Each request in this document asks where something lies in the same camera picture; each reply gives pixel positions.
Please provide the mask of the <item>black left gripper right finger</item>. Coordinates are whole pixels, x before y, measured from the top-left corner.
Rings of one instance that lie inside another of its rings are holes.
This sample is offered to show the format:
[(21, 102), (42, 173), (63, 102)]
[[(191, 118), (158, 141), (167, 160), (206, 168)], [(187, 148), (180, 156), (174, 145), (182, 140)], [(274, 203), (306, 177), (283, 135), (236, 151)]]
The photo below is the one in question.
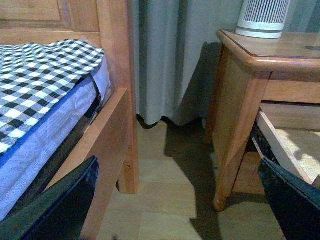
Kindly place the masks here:
[(287, 240), (320, 238), (320, 190), (267, 158), (258, 167), (267, 201)]

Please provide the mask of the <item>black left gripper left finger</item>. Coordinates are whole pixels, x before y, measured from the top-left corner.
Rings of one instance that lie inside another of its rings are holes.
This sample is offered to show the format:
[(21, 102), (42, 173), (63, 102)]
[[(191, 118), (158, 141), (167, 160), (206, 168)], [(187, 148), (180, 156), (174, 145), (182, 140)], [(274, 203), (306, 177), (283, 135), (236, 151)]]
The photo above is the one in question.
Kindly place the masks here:
[(90, 157), (0, 223), (2, 240), (79, 240), (92, 204), (99, 163)]

